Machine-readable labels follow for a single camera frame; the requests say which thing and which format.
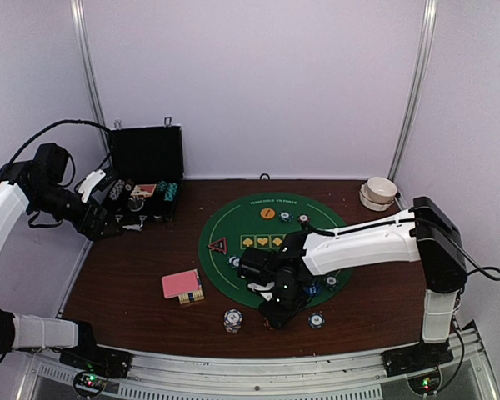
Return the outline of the blue round button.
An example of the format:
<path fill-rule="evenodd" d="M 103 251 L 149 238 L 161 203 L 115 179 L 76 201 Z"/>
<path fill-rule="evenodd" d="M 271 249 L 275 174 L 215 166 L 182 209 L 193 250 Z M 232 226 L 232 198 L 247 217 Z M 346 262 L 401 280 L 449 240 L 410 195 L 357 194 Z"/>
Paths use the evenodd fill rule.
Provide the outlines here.
<path fill-rule="evenodd" d="M 316 297 L 320 294 L 322 291 L 321 285 L 319 282 L 312 282 L 308 287 L 307 287 L 307 292 L 311 297 Z"/>

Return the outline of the green blue chip stack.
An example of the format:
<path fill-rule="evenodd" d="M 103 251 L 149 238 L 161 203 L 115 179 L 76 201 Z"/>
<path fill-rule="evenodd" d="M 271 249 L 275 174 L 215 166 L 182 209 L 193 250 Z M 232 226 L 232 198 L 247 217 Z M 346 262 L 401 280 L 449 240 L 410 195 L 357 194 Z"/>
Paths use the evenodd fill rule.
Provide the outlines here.
<path fill-rule="evenodd" d="M 308 318 L 308 325 L 313 329 L 322 328 L 325 324 L 325 318 L 321 313 L 313 313 Z"/>

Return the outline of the orange round button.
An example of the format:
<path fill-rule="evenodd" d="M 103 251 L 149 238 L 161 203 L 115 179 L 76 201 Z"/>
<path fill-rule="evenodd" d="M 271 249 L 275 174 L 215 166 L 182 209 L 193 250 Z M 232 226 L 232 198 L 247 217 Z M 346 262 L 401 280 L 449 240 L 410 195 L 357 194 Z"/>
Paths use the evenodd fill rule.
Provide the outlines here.
<path fill-rule="evenodd" d="M 265 207 L 260 211 L 260 216 L 263 219 L 269 220 L 269 219 L 273 219 L 276 216 L 276 212 L 274 209 L 272 209 L 270 207 Z"/>

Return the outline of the triangular black red button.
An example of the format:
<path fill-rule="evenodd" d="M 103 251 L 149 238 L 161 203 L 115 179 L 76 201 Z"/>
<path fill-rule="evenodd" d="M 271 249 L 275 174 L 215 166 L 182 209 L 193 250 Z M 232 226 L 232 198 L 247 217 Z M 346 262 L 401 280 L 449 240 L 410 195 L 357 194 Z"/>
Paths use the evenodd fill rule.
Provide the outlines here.
<path fill-rule="evenodd" d="M 212 252 L 221 253 L 226 255 L 228 252 L 228 240 L 226 237 L 221 237 L 215 241 L 210 242 L 207 248 Z"/>

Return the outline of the brown chip stack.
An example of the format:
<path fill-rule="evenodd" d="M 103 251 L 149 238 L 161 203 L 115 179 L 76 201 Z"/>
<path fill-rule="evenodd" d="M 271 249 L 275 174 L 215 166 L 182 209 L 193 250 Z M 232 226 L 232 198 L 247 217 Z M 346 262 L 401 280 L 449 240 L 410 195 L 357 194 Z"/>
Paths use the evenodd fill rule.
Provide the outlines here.
<path fill-rule="evenodd" d="M 273 327 L 271 326 L 270 322 L 265 318 L 263 320 L 263 325 L 266 329 L 272 329 Z"/>

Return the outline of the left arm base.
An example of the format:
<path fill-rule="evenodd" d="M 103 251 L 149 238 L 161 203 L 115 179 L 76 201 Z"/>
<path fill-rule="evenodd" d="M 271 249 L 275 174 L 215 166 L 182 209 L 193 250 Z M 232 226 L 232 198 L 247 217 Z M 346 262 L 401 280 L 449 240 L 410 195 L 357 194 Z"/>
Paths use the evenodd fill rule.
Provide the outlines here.
<path fill-rule="evenodd" d="M 104 378 L 126 378 L 132 359 L 130 352 L 96 347 L 91 354 L 77 349 L 63 349 L 59 362 Z"/>

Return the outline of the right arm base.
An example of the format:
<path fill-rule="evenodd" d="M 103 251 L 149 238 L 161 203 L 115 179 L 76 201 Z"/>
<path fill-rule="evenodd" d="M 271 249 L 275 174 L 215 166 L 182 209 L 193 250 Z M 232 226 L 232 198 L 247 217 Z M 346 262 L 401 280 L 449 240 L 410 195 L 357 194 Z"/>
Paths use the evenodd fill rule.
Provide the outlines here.
<path fill-rule="evenodd" d="M 441 364 L 450 363 L 453 359 L 453 353 L 446 343 L 419 342 L 382 353 L 382 362 L 388 377 L 435 368 Z"/>

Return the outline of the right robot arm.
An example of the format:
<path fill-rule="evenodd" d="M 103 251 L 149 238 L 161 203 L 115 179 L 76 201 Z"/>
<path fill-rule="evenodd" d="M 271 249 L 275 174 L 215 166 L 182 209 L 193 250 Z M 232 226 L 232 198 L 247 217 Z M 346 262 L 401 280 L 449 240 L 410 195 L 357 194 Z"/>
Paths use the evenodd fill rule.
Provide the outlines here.
<path fill-rule="evenodd" d="M 237 269 L 247 288 L 263 297 L 260 313 L 271 328 L 284 328 L 312 300 L 304 288 L 337 271 L 390 262 L 421 262 L 426 282 L 416 367 L 427 368 L 448 346 L 458 295 L 470 272 L 500 281 L 499 267 L 480 266 L 462 247 L 461 234 L 429 198 L 390 217 L 353 226 L 317 229 L 302 222 L 277 250 L 247 248 Z"/>

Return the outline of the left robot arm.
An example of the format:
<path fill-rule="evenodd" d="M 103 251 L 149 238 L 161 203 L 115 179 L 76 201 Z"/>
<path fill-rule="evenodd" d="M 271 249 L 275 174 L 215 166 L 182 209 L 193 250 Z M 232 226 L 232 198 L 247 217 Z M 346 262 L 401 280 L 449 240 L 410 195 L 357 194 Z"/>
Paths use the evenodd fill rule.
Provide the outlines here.
<path fill-rule="evenodd" d="M 20 147 L 0 139 L 0 362 L 13 351 L 70 348 L 76 362 L 94 370 L 103 363 L 102 349 L 79 338 L 77 323 L 54 313 L 56 296 L 73 270 L 73 251 L 101 237 L 111 224 L 93 197 L 102 172 L 88 173 L 74 192 L 60 177 L 49 178 L 48 160 L 20 158 L 42 135 L 65 125 L 110 132 L 97 122 L 62 119 Z"/>

